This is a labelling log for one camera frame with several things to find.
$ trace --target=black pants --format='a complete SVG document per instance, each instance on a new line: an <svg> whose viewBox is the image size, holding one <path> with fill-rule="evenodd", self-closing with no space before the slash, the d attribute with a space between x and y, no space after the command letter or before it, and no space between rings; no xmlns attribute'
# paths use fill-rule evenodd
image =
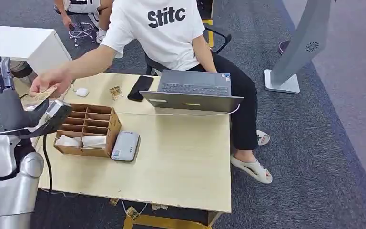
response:
<svg viewBox="0 0 366 229"><path fill-rule="evenodd" d="M257 96L254 82L235 64L213 52L215 67L219 73L231 74L232 96L241 96L239 110L231 114L233 143L236 149L254 150L258 147L256 134ZM198 65L188 71L204 72Z"/></svg>

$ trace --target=yellow frame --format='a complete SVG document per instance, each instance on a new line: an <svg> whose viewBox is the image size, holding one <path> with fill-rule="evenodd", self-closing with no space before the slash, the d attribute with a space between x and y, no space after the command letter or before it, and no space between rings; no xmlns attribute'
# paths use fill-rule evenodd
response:
<svg viewBox="0 0 366 229"><path fill-rule="evenodd" d="M129 216L125 216L123 229L133 229L134 225L164 229L212 229L211 226L221 215L222 212L208 212L208 226L205 226L199 222L149 215L140 215L135 221L133 221Z"/></svg>
<svg viewBox="0 0 366 229"><path fill-rule="evenodd" d="M209 19L209 20L203 20L203 23L207 23L209 25L213 25L213 20ZM208 31L208 45L210 47L214 47L214 33L211 31Z"/></svg>

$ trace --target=white mouse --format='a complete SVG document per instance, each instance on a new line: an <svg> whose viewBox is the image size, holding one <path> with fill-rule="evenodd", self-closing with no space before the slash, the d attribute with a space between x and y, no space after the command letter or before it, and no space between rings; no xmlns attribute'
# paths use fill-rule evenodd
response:
<svg viewBox="0 0 366 229"><path fill-rule="evenodd" d="M89 94L89 90L87 88L79 88L76 90L76 95L80 97L86 97Z"/></svg>

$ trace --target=white slipper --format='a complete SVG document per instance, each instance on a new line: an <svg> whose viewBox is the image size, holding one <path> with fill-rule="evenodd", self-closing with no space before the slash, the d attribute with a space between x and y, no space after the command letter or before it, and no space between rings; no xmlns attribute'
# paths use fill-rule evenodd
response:
<svg viewBox="0 0 366 229"><path fill-rule="evenodd" d="M241 170L247 172L249 175L251 175L254 179L256 179L259 182L262 182L264 184L270 184L273 181L273 177L271 176L269 170L263 167L263 165L260 164L259 161L257 160L256 162L246 163L236 159L232 154L231 163L235 167L240 168Z"/></svg>
<svg viewBox="0 0 366 229"><path fill-rule="evenodd" d="M264 146L270 142L270 136L261 130L256 130L257 143L259 146Z"/></svg>

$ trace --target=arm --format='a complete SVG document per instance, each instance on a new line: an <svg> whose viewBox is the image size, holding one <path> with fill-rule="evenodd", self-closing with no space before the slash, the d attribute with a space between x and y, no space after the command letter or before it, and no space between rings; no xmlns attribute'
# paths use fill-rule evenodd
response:
<svg viewBox="0 0 366 229"><path fill-rule="evenodd" d="M192 46L194 49L194 54L203 68L208 72L216 73L217 69L215 68L214 59L204 36L201 35L197 38L194 38Z"/></svg>
<svg viewBox="0 0 366 229"><path fill-rule="evenodd" d="M99 74L105 71L113 62L116 50L100 45L97 49L87 52L82 57L69 61L59 68L48 70L39 75L30 87L30 96L44 92L49 87L57 85L52 94L59 97L70 86L73 80Z"/></svg>
<svg viewBox="0 0 366 229"><path fill-rule="evenodd" d="M72 79L84 78L104 72L113 63L116 50L100 45L98 48L85 53L80 58L67 62L61 68Z"/></svg>
<svg viewBox="0 0 366 229"><path fill-rule="evenodd" d="M62 23L69 30L70 26L73 25L71 18L67 15L67 11L65 11L65 6L63 0L54 0L55 5L61 13Z"/></svg>
<svg viewBox="0 0 366 229"><path fill-rule="evenodd" d="M61 16L67 16L67 12L65 11L63 0L54 0L55 5L61 13Z"/></svg>

